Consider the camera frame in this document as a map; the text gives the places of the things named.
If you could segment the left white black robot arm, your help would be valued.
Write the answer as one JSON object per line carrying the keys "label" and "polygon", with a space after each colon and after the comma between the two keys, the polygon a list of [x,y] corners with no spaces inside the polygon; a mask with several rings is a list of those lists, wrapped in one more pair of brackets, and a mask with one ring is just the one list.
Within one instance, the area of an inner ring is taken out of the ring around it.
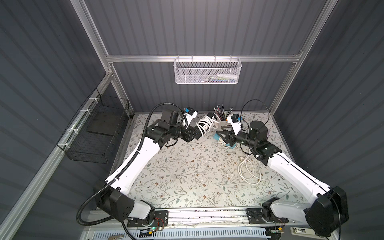
{"label": "left white black robot arm", "polygon": [[144,127],[144,134],[137,147],[106,179],[106,183],[110,186],[100,197],[96,198],[98,208],[119,222],[126,219],[138,219],[145,224],[151,223],[155,208],[143,200],[129,198],[129,192],[149,160],[171,139],[190,142],[200,134],[196,127],[190,126],[197,115],[198,113],[194,109],[186,108],[179,122],[178,112],[163,110],[159,120]]}

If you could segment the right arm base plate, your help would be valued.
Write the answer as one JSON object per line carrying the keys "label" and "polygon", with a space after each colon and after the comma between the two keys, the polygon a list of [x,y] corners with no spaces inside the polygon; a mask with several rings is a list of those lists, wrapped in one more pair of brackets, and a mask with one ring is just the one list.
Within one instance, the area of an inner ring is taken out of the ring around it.
{"label": "right arm base plate", "polygon": [[287,224],[289,222],[289,219],[278,218],[272,213],[272,211],[265,208],[247,208],[246,215],[248,217],[249,224]]}

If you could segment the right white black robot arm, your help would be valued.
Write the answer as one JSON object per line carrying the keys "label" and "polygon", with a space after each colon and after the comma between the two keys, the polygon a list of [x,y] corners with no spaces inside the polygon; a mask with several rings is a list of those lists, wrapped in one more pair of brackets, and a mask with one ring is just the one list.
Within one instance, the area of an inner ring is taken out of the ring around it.
{"label": "right white black robot arm", "polygon": [[280,148],[268,141],[268,128],[261,121],[252,121],[247,133],[241,130],[239,122],[232,123],[231,127],[228,131],[223,126],[217,135],[230,146],[239,144],[249,148],[251,155],[290,182],[308,201],[299,204],[278,197],[269,199],[262,204],[259,214],[266,223],[282,218],[306,223],[321,237],[341,230],[349,220],[347,194],[343,189],[330,187],[289,160]]}

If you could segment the black power strip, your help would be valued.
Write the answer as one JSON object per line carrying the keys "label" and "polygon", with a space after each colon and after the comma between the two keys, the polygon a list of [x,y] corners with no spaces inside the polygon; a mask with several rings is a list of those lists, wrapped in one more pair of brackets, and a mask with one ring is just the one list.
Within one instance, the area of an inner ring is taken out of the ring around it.
{"label": "black power strip", "polygon": [[214,113],[208,113],[197,122],[196,126],[200,129],[202,136],[204,136],[212,129],[216,129],[219,123]]}

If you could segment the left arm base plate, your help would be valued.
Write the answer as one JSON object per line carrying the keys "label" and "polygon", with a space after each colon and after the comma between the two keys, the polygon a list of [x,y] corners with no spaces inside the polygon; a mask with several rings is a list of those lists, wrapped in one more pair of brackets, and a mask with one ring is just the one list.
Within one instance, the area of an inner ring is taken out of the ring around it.
{"label": "left arm base plate", "polygon": [[141,228],[141,227],[166,227],[169,220],[169,211],[165,210],[155,210],[153,218],[146,222],[145,220],[140,220],[132,218],[128,220],[128,228]]}

